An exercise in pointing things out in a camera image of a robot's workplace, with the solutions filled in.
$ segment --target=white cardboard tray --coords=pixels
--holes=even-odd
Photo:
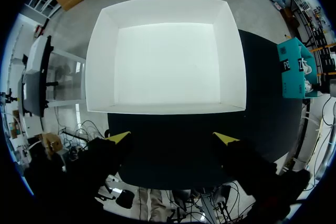
[[[220,0],[131,0],[101,10],[86,59],[88,111],[245,110],[243,49]]]

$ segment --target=black tabletop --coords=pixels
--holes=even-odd
[[[211,150],[213,132],[250,141],[270,162],[291,149],[298,133],[302,100],[282,97],[277,45],[246,31],[240,30],[239,34],[246,67],[245,111],[108,114],[112,135],[131,131],[134,139],[134,148],[119,171],[125,183],[145,188],[190,189],[230,181]]]

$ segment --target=shoe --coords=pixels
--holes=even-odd
[[[310,93],[311,91],[313,91],[313,88],[312,88],[311,84],[306,79],[305,79],[304,88],[305,88],[304,90],[305,90],[306,94]]]
[[[304,70],[304,74],[310,74],[312,73],[311,66],[307,64],[307,61],[302,58],[302,66]]]

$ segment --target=teal box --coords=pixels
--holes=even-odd
[[[314,56],[297,38],[278,44],[278,54],[282,71],[282,96],[284,98],[313,98],[318,93],[313,90],[305,93],[304,79],[317,84],[317,68]],[[311,66],[312,72],[305,75],[302,58]]]

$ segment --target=person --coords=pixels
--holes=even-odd
[[[131,209],[131,217],[133,219],[148,221],[148,192],[151,201],[151,215],[149,221],[166,222],[167,209],[162,203],[161,191],[157,189],[146,189],[142,187],[137,189]]]

